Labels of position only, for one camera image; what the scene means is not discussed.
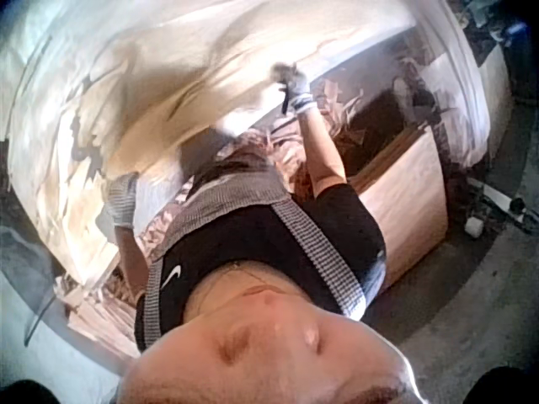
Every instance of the apron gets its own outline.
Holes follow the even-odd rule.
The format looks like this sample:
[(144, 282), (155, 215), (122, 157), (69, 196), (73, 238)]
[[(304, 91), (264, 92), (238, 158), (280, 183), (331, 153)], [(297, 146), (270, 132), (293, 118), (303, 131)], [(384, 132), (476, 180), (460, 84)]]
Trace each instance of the apron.
[(147, 348), (163, 335), (159, 297), (165, 253), (192, 231), (234, 210), (252, 205), (271, 206), (320, 273), (345, 316), (359, 321), (365, 313), (366, 298), (359, 281), (317, 224), (291, 198), (275, 168), (267, 160), (260, 163), (260, 157), (253, 155), (232, 156), (232, 160), (232, 164), (239, 162), (248, 169), (224, 174), (197, 187), (174, 218), (164, 242), (156, 249), (156, 261), (149, 268), (143, 312)]

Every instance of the man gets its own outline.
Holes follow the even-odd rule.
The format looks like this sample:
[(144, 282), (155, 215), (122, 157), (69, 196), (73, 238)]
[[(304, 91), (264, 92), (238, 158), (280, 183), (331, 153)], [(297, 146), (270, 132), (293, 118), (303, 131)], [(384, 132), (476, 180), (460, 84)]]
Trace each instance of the man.
[(120, 402), (421, 402), (408, 361), (359, 322), (385, 275), (380, 229), (346, 183), (306, 77), (279, 66), (315, 200), (302, 207), (256, 149), (195, 181), (148, 268), (132, 231), (136, 175), (108, 206), (143, 355)]

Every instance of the hand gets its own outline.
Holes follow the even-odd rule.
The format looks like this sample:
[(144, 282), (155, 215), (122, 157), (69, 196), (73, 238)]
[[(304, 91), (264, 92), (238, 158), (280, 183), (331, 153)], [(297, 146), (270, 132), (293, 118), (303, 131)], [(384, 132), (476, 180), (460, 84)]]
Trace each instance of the hand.
[(283, 114), (288, 109), (288, 103), (296, 111), (296, 114), (301, 114), (317, 107), (317, 103), (315, 103), (311, 94), (307, 76), (298, 71), (296, 65), (289, 66), (284, 63), (276, 63), (271, 69), (271, 76), (275, 82), (285, 86), (286, 98), (283, 104)]
[(105, 192), (105, 208), (116, 227), (133, 228), (136, 203), (136, 182), (139, 173), (129, 173), (112, 181)]

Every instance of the black t-shirt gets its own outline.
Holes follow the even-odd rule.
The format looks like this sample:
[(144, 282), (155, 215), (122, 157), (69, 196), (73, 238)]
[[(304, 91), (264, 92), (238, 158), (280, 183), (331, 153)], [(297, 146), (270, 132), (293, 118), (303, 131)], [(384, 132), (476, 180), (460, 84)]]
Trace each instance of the black t-shirt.
[[(367, 305), (375, 298), (385, 273), (385, 244), (377, 223), (349, 185), (324, 190), (302, 208), (341, 254), (359, 280)], [(177, 242), (163, 258), (161, 284), (181, 267), (161, 291), (162, 333), (182, 324), (189, 296), (210, 272), (233, 261), (259, 261), (280, 270), (298, 284), (312, 302), (342, 314), (328, 286), (288, 231), (267, 205), (254, 205), (224, 215)], [(135, 336), (143, 337), (144, 297), (137, 303)]]

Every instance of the mouth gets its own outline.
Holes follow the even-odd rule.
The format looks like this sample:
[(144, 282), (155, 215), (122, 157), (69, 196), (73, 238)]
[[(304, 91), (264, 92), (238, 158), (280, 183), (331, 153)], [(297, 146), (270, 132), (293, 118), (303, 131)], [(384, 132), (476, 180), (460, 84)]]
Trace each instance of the mouth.
[(240, 296), (244, 297), (244, 296), (257, 295), (258, 293), (262, 293), (265, 291), (271, 291), (271, 292), (279, 293), (282, 295), (286, 294), (283, 289), (280, 289), (276, 286), (272, 286), (270, 284), (261, 284), (259, 286), (253, 286), (252, 288), (248, 288), (244, 290)]

